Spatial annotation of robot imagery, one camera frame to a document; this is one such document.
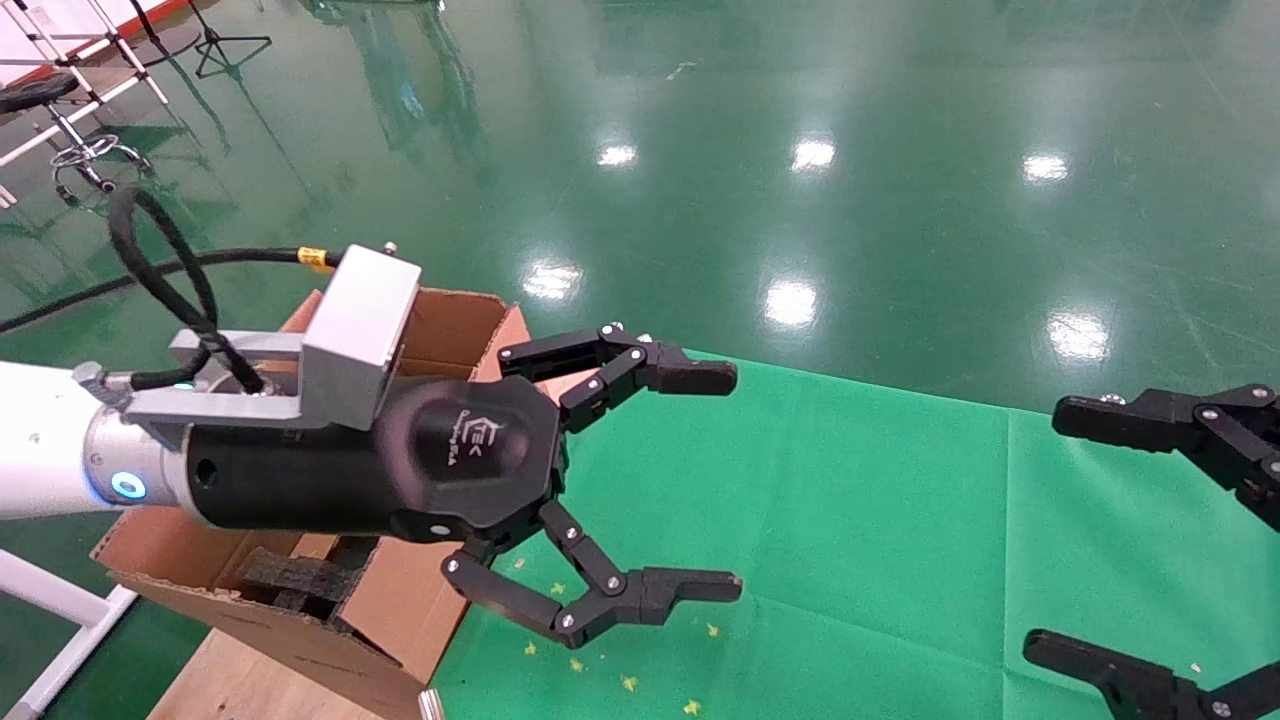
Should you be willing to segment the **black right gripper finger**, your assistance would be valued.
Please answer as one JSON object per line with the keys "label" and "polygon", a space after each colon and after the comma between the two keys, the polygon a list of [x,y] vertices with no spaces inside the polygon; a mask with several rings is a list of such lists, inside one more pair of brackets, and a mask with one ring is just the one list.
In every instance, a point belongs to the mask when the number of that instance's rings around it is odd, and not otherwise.
{"label": "black right gripper finger", "polygon": [[1132,401],[1066,396],[1061,436],[1151,454],[1181,454],[1272,530],[1279,529],[1279,401],[1268,386],[1216,395],[1146,389]]}
{"label": "black right gripper finger", "polygon": [[1056,632],[1030,632],[1023,657],[1084,682],[1114,719],[1263,719],[1279,708],[1279,664],[1268,664],[1215,689],[1172,669]]}

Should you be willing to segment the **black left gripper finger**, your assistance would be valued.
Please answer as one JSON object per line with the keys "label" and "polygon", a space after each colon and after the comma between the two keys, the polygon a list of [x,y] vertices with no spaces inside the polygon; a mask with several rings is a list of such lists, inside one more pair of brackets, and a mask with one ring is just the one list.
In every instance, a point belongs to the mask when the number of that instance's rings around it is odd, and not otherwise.
{"label": "black left gripper finger", "polygon": [[500,374],[538,384],[582,373],[558,396],[559,425],[579,433],[640,389],[659,395],[728,396],[739,380],[730,361],[696,360],[673,343],[640,340],[620,323],[509,345]]}
{"label": "black left gripper finger", "polygon": [[503,577],[489,566],[497,546],[465,541],[442,564],[445,580],[470,603],[566,648],[581,648],[620,624],[666,624],[678,603],[732,603],[742,579],[731,571],[641,568],[621,571],[572,514],[552,500],[538,510],[543,529],[586,583],[585,593],[562,605],[549,594]]}

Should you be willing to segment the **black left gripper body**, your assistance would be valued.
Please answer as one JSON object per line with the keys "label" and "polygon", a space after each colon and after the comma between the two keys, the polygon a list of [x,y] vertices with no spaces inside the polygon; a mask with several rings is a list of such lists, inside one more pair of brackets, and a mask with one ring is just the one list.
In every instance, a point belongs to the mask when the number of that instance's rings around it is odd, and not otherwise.
{"label": "black left gripper body", "polygon": [[558,405],[522,377],[396,380],[367,430],[195,427],[195,511],[210,525],[507,550],[564,487]]}

